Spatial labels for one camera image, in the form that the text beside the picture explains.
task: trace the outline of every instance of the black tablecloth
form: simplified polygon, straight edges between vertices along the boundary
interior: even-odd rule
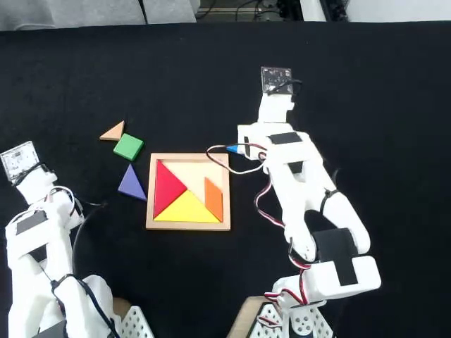
[[[200,152],[257,119],[260,66],[304,81],[294,111],[372,239],[382,287],[350,299],[339,337],[439,337],[450,293],[451,23],[155,25],[0,34],[0,151],[32,140],[61,184],[109,200],[80,238],[80,274],[142,307],[156,337],[224,337],[247,296],[296,270],[254,211],[263,173],[232,176],[232,230],[144,230],[116,193],[128,162],[99,135],[118,121],[151,152]],[[251,163],[238,156],[231,163]],[[0,223],[25,207],[5,176]],[[279,214],[274,194],[264,206]],[[309,224],[312,229],[316,221]],[[1,246],[1,324],[11,273]]]

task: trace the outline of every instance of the yellow triangle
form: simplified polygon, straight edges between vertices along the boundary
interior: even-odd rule
[[[103,139],[104,141],[119,141],[122,137],[122,132],[124,131],[124,124],[124,121],[119,122],[99,138]]]
[[[181,194],[172,204],[164,209],[156,221],[166,222],[205,222],[219,223],[218,218],[189,190]]]

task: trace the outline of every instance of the black tape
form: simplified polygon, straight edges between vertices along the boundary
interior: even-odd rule
[[[43,210],[39,210],[30,217],[27,217],[26,219],[21,220],[19,223],[17,223],[16,234],[21,234],[22,232],[27,231],[38,224],[41,224],[45,220],[47,220],[47,215]]]
[[[315,239],[320,262],[334,262],[340,285],[357,284],[352,259],[358,253],[351,232],[344,228],[313,232],[311,235]]]
[[[66,334],[66,320],[49,327],[47,330],[38,333],[33,338],[65,338]]]
[[[245,136],[245,143],[249,143],[249,137]],[[248,145],[245,145],[245,153],[247,156],[251,156],[251,147]]]
[[[300,174],[302,172],[302,164],[303,162],[292,162],[288,164],[288,167],[291,170],[291,173],[294,174]]]
[[[274,134],[268,136],[273,144],[285,144],[301,142],[301,137],[296,132],[285,132],[283,134]]]

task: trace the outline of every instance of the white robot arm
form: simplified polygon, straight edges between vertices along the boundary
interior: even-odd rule
[[[57,177],[39,162],[31,142],[3,153],[1,159],[9,180],[29,204],[6,226],[13,282],[9,336],[119,337],[121,318],[113,312],[105,280],[72,275],[69,234],[84,221],[72,191],[54,185]],[[47,258],[35,260],[32,254],[38,249],[44,249]]]
[[[299,306],[320,306],[327,299],[377,289],[381,278],[375,260],[362,256],[370,248],[369,234],[329,177],[318,149],[307,133],[286,123],[287,111],[294,106],[293,85],[300,81],[293,80],[287,68],[263,67],[261,79],[259,119],[238,126],[237,152],[263,161],[283,211],[281,225],[290,260],[301,270],[299,275],[279,279],[266,294],[285,314],[287,335],[290,313]],[[304,221],[308,210],[324,215],[336,229],[311,233]]]

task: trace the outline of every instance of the wooden base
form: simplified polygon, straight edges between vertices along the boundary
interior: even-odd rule
[[[263,296],[247,297],[235,322],[227,335],[227,338],[247,338],[249,331],[255,322],[256,316],[259,314],[263,303],[267,303],[268,299]]]
[[[228,165],[228,154],[215,154]],[[205,177],[222,191],[222,222],[168,222],[154,219],[156,163],[161,161],[202,203],[205,204]],[[229,172],[205,154],[152,154],[147,194],[148,230],[230,230]]]

